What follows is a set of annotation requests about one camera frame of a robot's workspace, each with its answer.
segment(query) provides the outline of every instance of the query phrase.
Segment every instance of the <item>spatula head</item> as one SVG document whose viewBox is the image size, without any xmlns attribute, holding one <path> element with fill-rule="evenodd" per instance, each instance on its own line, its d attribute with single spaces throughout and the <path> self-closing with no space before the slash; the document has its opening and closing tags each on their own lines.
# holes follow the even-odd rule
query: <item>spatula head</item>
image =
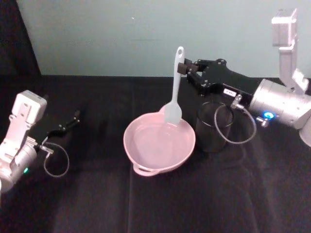
<svg viewBox="0 0 311 233">
<path fill-rule="evenodd" d="M 182 112 L 181 108 L 179 107 L 178 103 L 170 102 L 167 105 L 165 105 L 164 110 L 164 121 L 178 125 L 179 121 L 181 119 Z"/>
</svg>

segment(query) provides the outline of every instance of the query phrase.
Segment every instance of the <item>cylindrical joint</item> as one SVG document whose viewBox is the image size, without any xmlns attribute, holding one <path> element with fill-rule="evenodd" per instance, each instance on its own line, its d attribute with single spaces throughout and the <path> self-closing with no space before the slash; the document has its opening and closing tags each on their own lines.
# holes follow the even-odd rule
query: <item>cylindrical joint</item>
<svg viewBox="0 0 311 233">
<path fill-rule="evenodd" d="M 300 129 L 311 114 L 311 97 L 289 92 L 285 86 L 263 79 L 254 93 L 249 109 L 262 116 L 275 115 L 277 121 Z"/>
<path fill-rule="evenodd" d="M 1 192 L 7 192 L 22 176 L 27 168 L 36 158 L 37 153 L 33 145 L 26 142 L 18 155 L 10 164 L 1 164 L 0 180 L 2 182 Z"/>
</svg>

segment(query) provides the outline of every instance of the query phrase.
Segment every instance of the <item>blue light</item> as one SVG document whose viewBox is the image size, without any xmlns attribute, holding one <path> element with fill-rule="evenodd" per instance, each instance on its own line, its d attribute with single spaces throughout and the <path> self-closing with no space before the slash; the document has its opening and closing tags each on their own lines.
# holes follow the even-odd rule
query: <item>blue light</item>
<svg viewBox="0 0 311 233">
<path fill-rule="evenodd" d="M 264 112 L 263 113 L 263 116 L 265 117 L 265 118 L 267 118 L 268 120 L 271 120 L 271 119 L 273 119 L 275 116 L 274 116 L 274 114 L 273 113 L 270 113 L 270 112 Z"/>
</svg>

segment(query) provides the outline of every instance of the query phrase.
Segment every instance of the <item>cable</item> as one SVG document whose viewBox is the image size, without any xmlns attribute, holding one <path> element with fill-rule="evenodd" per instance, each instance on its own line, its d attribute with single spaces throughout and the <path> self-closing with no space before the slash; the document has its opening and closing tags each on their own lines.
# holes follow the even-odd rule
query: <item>cable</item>
<svg viewBox="0 0 311 233">
<path fill-rule="evenodd" d="M 63 152 L 64 152 L 65 155 L 66 155 L 66 158 L 67 158 L 68 163 L 67 163 L 66 171 L 65 171 L 63 174 L 54 175 L 54 174 L 50 173 L 50 172 L 47 170 L 47 167 L 46 167 L 47 160 L 48 160 L 48 158 L 49 158 L 49 156 L 50 156 L 50 154 L 48 154 L 48 155 L 45 157 L 45 160 L 44 160 L 44 163 L 43 163 L 43 168 L 44 168 L 45 172 L 46 172 L 49 176 L 52 176 L 53 178 L 61 178 L 61 177 L 65 176 L 65 175 L 68 173 L 69 166 L 70 166 L 70 164 L 69 164 L 69 156 L 68 156 L 66 150 L 65 150 L 63 147 L 61 147 L 60 145 L 58 145 L 58 144 L 56 144 L 56 143 L 53 143 L 53 142 L 46 142 L 46 139 L 45 139 L 45 141 L 44 141 L 43 143 L 48 144 L 48 145 L 52 145 L 52 146 L 56 146 L 56 147 L 60 148 L 61 150 L 63 150 Z"/>
<path fill-rule="evenodd" d="M 216 127 L 218 133 L 220 134 L 220 136 L 221 136 L 224 140 L 226 140 L 227 142 L 229 142 L 229 143 L 231 143 L 231 144 L 236 144 L 236 145 L 244 144 L 244 143 L 249 142 L 250 140 L 252 140 L 252 139 L 255 137 L 255 135 L 256 135 L 256 132 L 257 132 L 257 125 L 256 125 L 256 122 L 255 122 L 254 118 L 252 117 L 252 115 L 251 115 L 251 114 L 249 113 L 249 111 L 247 111 L 245 108 L 242 108 L 242 110 L 249 116 L 250 120 L 252 121 L 252 124 L 253 124 L 253 126 L 254 126 L 254 132 L 253 132 L 253 134 L 252 134 L 248 139 L 246 139 L 246 140 L 244 140 L 244 141 L 241 141 L 241 142 L 234 142 L 234 141 L 231 141 L 231 140 L 229 140 L 228 138 L 226 138 L 226 137 L 223 135 L 223 133 L 220 131 L 220 129 L 219 129 L 218 125 L 217 125 L 217 114 L 218 114 L 218 111 L 219 111 L 221 108 L 223 108 L 223 107 L 226 107 L 226 106 L 225 106 L 225 105 L 219 106 L 219 107 L 216 109 L 215 115 L 214 115 L 215 127 Z"/>
</svg>

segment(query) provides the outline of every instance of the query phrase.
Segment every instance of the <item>white spatula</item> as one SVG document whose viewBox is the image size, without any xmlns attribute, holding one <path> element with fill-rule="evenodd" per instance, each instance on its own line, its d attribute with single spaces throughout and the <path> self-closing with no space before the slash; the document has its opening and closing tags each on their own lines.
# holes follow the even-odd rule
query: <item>white spatula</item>
<svg viewBox="0 0 311 233">
<path fill-rule="evenodd" d="M 173 81 L 173 94 L 172 100 L 168 104 L 165 105 L 164 110 L 164 121 L 177 125 L 181 119 L 182 112 L 181 108 L 177 103 L 178 90 L 180 84 L 180 76 L 181 74 L 177 72 L 178 63 L 185 62 L 185 51 L 183 47 L 179 47 L 175 56 L 175 64 L 174 64 L 174 81 Z"/>
</svg>

